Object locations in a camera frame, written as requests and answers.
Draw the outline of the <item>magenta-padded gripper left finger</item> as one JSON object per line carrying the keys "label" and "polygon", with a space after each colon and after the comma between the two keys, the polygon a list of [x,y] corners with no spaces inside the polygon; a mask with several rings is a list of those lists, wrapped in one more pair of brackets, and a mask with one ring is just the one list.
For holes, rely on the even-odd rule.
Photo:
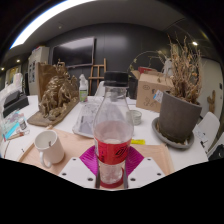
{"label": "magenta-padded gripper left finger", "polygon": [[72,157],[59,177],[84,188],[98,188],[99,167],[95,147],[91,146],[80,157]]}

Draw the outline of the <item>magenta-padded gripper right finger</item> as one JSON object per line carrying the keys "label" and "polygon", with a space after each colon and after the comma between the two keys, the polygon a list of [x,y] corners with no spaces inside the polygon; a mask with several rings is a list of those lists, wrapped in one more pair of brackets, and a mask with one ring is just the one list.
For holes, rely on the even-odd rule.
{"label": "magenta-padded gripper right finger", "polygon": [[124,170],[125,189],[140,188],[164,176],[152,157],[144,157],[133,147],[129,149]]}

